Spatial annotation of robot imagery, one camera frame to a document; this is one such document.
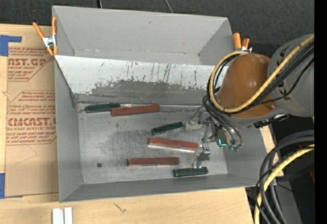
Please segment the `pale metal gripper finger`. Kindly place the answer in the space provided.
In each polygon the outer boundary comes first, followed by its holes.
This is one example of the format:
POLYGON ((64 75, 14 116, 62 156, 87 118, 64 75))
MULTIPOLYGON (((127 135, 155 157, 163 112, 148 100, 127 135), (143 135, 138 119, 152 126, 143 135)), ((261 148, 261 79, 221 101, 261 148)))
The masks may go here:
POLYGON ((204 161, 209 160, 211 153, 212 152, 210 151, 209 146, 207 144, 199 145, 194 154, 192 167, 201 168, 201 164, 204 161))
POLYGON ((186 131, 198 130, 202 127, 202 113, 194 113, 184 124, 186 131))

